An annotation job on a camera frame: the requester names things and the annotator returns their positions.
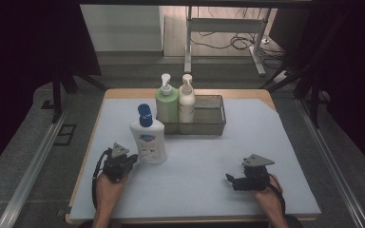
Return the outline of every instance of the white tabletop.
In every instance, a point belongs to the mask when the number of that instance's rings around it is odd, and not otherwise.
[[[162,164],[138,161],[113,216],[122,222],[259,218],[252,195],[236,192],[225,174],[244,177],[242,159],[258,154],[275,162],[269,173],[284,189],[286,213],[320,214],[315,197],[298,164],[279,114],[258,99],[223,99],[226,126],[222,136],[166,136],[168,159]],[[142,103],[156,110],[154,99],[106,99],[92,136],[88,157],[70,212],[71,220],[93,219],[91,179],[97,160],[114,142],[137,147],[129,123],[139,118]]]

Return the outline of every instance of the person's right hand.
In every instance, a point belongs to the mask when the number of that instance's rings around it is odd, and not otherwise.
[[[275,175],[271,175],[270,183],[274,185],[281,193],[283,193],[280,187],[278,178]],[[257,200],[257,204],[266,217],[269,218],[273,228],[288,228],[286,219],[283,216],[280,201],[275,192],[266,187],[263,191],[251,191]]]

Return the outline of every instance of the white wall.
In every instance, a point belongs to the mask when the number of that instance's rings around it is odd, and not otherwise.
[[[81,5],[95,51],[163,50],[163,7]]]

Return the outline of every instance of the white pump nozzle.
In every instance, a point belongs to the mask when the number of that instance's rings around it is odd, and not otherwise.
[[[192,93],[192,75],[190,74],[184,74],[182,76],[182,93],[185,95],[189,95]]]
[[[162,75],[162,94],[167,96],[171,94],[171,86],[170,86],[171,76],[169,74]]]

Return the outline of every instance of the gray carpet floor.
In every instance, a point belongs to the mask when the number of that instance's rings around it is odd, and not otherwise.
[[[181,83],[182,64],[102,65],[103,77],[95,79],[110,87],[158,87],[162,73],[170,73],[172,85]],[[273,69],[266,69],[271,75]],[[196,88],[257,88],[266,80],[260,78],[251,64],[196,64],[192,66]],[[14,227],[72,227],[64,221],[74,184],[86,153],[104,92],[75,77],[79,91],[63,98],[71,99],[64,124],[75,124],[70,145],[53,145]],[[295,149],[299,163],[317,199],[322,214],[316,220],[303,221],[304,227],[356,227],[343,197],[318,151],[288,85],[272,94],[278,114]],[[34,104],[28,116],[0,158],[0,218],[17,184],[43,140],[52,119],[52,110],[41,109],[51,100],[51,85],[34,93]],[[365,158],[346,134],[332,120],[325,106],[319,108],[320,131],[336,159],[346,181],[355,192],[365,212]],[[257,224],[189,224],[167,227],[259,227]],[[164,227],[141,225],[140,227]]]

